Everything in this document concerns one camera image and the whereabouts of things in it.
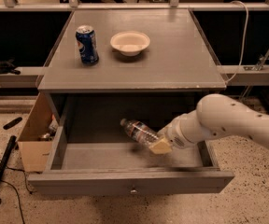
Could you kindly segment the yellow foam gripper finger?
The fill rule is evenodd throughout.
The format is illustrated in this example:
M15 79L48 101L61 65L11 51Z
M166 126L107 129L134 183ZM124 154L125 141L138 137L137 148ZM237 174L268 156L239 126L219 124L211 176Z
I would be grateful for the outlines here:
M152 143L149 147L149 150L156 155L161 155L170 153L172 151L172 147L168 142L168 140L162 137L159 140Z

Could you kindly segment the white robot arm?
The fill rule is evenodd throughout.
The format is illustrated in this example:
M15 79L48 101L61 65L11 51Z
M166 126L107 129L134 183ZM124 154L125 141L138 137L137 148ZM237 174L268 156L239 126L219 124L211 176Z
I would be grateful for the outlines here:
M199 142L241 136L269 149L269 115L256 112L228 96L209 94L196 108L174 118L159 131L149 149L165 154L174 147L193 147Z

